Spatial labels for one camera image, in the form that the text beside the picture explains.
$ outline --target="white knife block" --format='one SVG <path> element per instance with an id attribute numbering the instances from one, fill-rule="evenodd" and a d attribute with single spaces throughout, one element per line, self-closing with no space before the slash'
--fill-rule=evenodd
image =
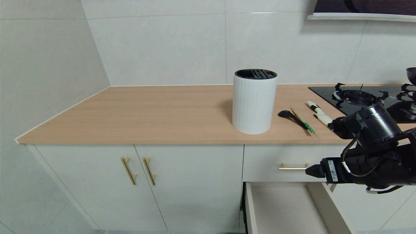
<path id="1" fill-rule="evenodd" d="M 254 69 L 234 74 L 233 126 L 245 134 L 261 134 L 270 129 L 277 86 L 277 74 L 267 70 L 266 78 L 251 78 Z"/>

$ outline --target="barcode label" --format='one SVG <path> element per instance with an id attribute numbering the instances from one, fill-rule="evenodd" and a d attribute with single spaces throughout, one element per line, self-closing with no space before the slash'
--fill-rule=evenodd
<path id="1" fill-rule="evenodd" d="M 338 182 L 338 176 L 337 176 L 337 173 L 335 172 L 334 161 L 328 160 L 328 165 L 329 165 L 329 171 L 331 172 L 332 181 Z"/>

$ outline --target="black glass cooktop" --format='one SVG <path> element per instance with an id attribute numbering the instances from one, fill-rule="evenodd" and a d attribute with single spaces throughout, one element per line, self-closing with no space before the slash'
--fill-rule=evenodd
<path id="1" fill-rule="evenodd" d="M 381 102 L 384 108 L 397 123 L 416 123 L 406 117 L 406 112 L 416 97 L 416 87 L 409 85 L 406 92 L 400 85 L 387 86 L 344 86 L 339 87 L 309 87 L 314 93 L 332 104 L 345 115 L 350 115 L 375 102 Z"/>

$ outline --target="drawer handle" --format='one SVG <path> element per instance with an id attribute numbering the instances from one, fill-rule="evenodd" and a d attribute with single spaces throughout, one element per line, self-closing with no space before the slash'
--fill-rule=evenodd
<path id="1" fill-rule="evenodd" d="M 130 157 L 127 157 L 126 159 L 125 159 L 124 157 L 121 157 L 121 162 L 123 162 L 124 168 L 126 169 L 127 174 L 129 175 L 129 178 L 130 178 L 130 180 L 131 180 L 131 183 L 132 183 L 133 185 L 136 185 L 136 182 L 134 182 L 134 179 L 136 178 L 137 173 L 136 173 L 136 174 L 134 174 L 133 176 L 131 175 L 129 168 L 127 167 L 127 162 L 128 162 L 129 160 L 130 160 Z"/>
<path id="2" fill-rule="evenodd" d="M 144 162 L 144 165 L 146 166 L 147 174 L 149 174 L 150 181 L 152 182 L 153 185 L 155 185 L 156 174 L 152 175 L 152 173 L 150 172 L 150 169 L 149 169 L 150 158 L 143 158 L 143 162 Z"/>
<path id="3" fill-rule="evenodd" d="M 311 164 L 309 164 L 308 162 L 305 164 L 305 167 L 287 167 L 286 164 L 284 162 L 282 162 L 282 165 L 280 167 L 278 167 L 278 170 L 287 170 L 287 171 L 304 171 L 306 170 L 308 167 L 310 167 Z"/>

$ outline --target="drawer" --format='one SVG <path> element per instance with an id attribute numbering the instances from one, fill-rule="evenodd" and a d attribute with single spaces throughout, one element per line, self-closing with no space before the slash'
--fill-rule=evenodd
<path id="1" fill-rule="evenodd" d="M 318 164 L 325 157 L 339 157 L 343 144 L 245 145 L 243 181 L 245 182 L 324 182 L 305 174 L 306 163 Z M 294 169 L 279 170 L 282 163 Z"/>
<path id="2" fill-rule="evenodd" d="M 355 234 L 321 182 L 245 183 L 248 234 Z"/>

